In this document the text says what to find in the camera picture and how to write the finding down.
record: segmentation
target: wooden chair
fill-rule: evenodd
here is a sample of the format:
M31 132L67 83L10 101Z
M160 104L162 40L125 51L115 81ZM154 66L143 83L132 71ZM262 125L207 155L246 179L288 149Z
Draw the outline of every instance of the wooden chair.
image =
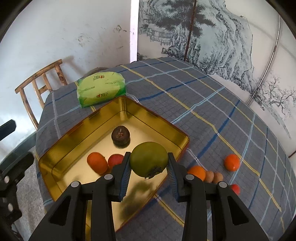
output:
M58 61L55 61L53 63L51 63L50 65L44 67L43 69L39 70L38 72L36 72L35 74L33 74L31 77L27 78L23 83L21 83L16 89L15 89L15 93L20 93L20 96L22 98L22 101L24 103L24 106L26 108L26 111L31 119L31 121L33 122L33 125L35 126L35 128L37 129L38 127L38 122L33 114L33 111L29 105L28 99L26 97L25 91L24 91L24 87L26 87L28 84L30 84L32 82L34 90L37 94L39 103L41 105L42 108L44 108L44 102L43 99L41 97L41 94L43 94L45 91L49 90L49 92L52 92L52 87L50 86L50 83L47 79L46 76L46 72L55 68L57 75L62 83L62 85L67 85L67 81L64 77L64 74L62 72L62 69L60 67L60 64L62 64L63 61L61 59L59 59ZM45 86L43 86L41 89L38 89L37 87L37 83L36 83L36 79L38 77L42 76L44 81L45 81Z

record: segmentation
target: red tomato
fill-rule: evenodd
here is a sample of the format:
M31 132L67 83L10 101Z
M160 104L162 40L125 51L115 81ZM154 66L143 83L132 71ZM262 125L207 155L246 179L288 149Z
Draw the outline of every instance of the red tomato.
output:
M122 163L123 155L121 154L113 154L108 159L109 168L112 169L115 165Z
M237 184L230 185L230 188L235 192L236 195L240 194L240 187Z

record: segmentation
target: cherry tomato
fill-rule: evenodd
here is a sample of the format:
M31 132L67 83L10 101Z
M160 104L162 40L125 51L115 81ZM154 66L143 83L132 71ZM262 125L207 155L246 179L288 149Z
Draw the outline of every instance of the cherry tomato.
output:
M240 187L237 184L230 185L230 188L235 192L236 195L240 194Z

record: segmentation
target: small orange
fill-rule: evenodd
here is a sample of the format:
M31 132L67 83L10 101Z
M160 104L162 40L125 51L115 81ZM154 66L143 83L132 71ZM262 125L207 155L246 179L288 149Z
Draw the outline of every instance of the small orange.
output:
M230 154L224 159L224 166L225 168L230 171L234 172L238 170L240 166L240 159L237 155L235 154Z
M187 173L198 177L202 181L205 180L205 169L203 169L201 166L193 166Z
M87 157L87 163L99 175L102 175L108 169L105 157L98 152L90 153Z

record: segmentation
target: round table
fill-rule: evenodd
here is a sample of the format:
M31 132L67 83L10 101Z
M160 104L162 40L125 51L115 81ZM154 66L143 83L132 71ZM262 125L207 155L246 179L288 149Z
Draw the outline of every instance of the round table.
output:
M180 160L186 168L201 165L221 172L228 184L238 184L239 197L268 237L277 240L290 224L295 208L296 178L282 146L266 124L238 97L194 66L175 58L147 59L117 66L126 80L127 96L184 131L190 138ZM104 104L81 108L77 85L50 93L36 137L41 157L61 136ZM241 157L236 172L223 159ZM51 199L39 170L39 187L48 210ZM177 203L166 180L152 199L117 233L117 240L181 240L185 203ZM208 240L211 240L208 210Z

